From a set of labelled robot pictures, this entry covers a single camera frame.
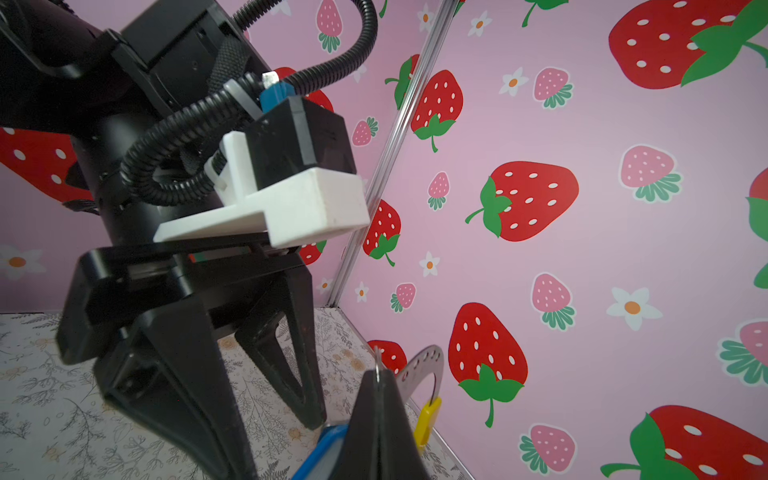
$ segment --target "patterned table surface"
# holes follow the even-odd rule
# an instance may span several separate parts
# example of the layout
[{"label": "patterned table surface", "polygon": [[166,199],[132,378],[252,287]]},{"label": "patterned table surface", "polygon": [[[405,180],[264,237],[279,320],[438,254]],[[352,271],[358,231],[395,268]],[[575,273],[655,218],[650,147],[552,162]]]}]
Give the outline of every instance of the patterned table surface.
[{"label": "patterned table surface", "polygon": [[[0,477],[8,480],[198,480],[209,478],[182,451],[104,404],[92,362],[65,366],[54,335],[58,314],[0,315]],[[367,345],[337,310],[315,311],[317,355],[329,420],[348,419]],[[290,344],[286,325],[281,345]],[[261,480],[288,480],[314,449],[305,429],[234,337],[219,345]],[[296,360],[289,349],[292,368]],[[406,409],[413,425],[416,415]],[[424,455],[433,480],[466,480],[433,435]]]}]

